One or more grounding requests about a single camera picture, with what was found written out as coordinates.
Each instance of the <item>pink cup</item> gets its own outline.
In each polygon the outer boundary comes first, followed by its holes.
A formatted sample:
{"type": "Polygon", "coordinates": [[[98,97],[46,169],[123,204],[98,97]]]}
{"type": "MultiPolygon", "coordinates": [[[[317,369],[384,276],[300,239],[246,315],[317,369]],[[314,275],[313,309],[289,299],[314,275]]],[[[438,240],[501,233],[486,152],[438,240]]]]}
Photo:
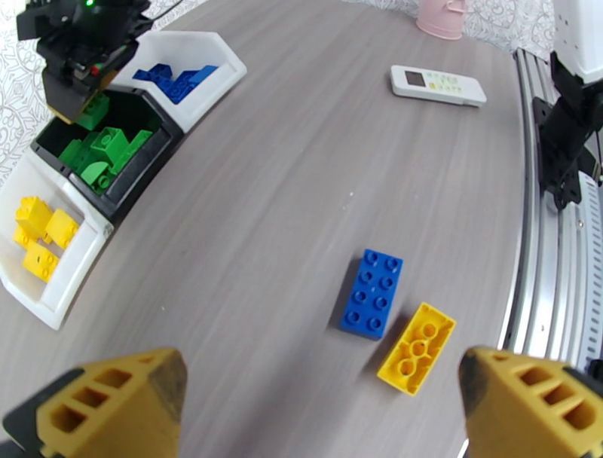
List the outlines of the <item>pink cup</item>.
{"type": "Polygon", "coordinates": [[[421,0],[417,27],[445,40],[458,40],[466,12],[466,0],[421,0]]]}

